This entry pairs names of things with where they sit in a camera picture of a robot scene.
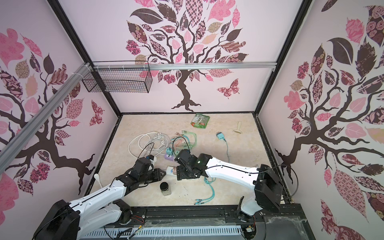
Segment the small wooden brush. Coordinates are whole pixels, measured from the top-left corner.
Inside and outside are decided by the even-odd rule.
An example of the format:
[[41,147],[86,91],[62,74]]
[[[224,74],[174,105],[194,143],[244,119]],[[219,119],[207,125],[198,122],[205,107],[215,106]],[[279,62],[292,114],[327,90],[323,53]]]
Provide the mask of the small wooden brush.
[[235,132],[237,134],[242,134],[241,126],[242,126],[242,122],[239,121],[238,124],[237,124],[237,128],[235,130],[233,130],[233,132]]

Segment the aluminium rail bar left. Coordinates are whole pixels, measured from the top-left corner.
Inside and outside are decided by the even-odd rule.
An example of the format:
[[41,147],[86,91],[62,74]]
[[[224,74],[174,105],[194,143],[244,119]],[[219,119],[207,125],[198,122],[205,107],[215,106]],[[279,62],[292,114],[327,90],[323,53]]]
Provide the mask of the aluminium rail bar left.
[[1,151],[1,173],[11,164],[18,153],[30,141],[30,139],[38,132],[44,122],[53,114],[54,110],[65,99],[70,91],[91,72],[89,63],[83,63],[63,84],[63,86],[54,94],[49,101],[38,111],[37,114],[23,127],[9,144]]

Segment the green snack packet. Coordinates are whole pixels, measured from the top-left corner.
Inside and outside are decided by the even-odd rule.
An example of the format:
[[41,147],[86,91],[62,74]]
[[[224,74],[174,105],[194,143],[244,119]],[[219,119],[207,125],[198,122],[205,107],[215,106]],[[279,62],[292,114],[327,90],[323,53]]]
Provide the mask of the green snack packet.
[[191,121],[191,125],[194,128],[205,129],[211,117],[203,114],[195,114]]

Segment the teal green charger plug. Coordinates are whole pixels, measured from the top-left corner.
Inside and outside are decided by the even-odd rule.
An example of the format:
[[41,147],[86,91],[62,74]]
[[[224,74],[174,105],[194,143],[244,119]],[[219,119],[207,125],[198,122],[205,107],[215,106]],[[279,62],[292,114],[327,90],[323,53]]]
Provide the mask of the teal green charger plug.
[[218,132],[217,134],[216,134],[216,136],[217,136],[217,138],[219,139],[219,140],[223,140],[223,141],[227,141],[226,140],[226,138],[225,138],[225,135],[222,133],[222,132]]

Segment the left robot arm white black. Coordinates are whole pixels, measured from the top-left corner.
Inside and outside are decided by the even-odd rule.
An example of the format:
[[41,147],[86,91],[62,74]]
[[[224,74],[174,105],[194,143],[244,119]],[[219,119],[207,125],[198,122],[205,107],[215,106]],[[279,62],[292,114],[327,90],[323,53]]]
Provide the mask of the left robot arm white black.
[[127,225],[133,216],[124,200],[134,190],[160,182],[166,172],[154,168],[151,157],[140,158],[110,184],[85,197],[56,202],[33,235],[34,240],[79,240],[108,224]]

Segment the purple power strip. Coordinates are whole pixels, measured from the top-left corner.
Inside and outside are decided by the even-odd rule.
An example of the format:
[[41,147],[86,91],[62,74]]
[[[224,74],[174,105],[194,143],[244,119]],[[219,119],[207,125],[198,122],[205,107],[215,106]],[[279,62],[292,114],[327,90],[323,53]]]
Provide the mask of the purple power strip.
[[174,155],[164,154],[164,158],[165,158],[165,160],[168,160],[168,161],[171,161],[171,162],[175,161],[175,156]]

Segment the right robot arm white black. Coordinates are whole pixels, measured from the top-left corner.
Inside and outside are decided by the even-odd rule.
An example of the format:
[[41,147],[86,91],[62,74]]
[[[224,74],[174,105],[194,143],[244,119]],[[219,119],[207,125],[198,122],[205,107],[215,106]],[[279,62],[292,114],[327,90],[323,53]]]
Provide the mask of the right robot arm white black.
[[248,216],[266,210],[272,213],[280,211],[283,183],[274,170],[267,165],[248,168],[228,162],[223,162],[211,155],[192,155],[188,150],[182,150],[175,157],[177,180],[198,179],[200,177],[226,180],[243,187],[251,192],[241,200],[240,211]]

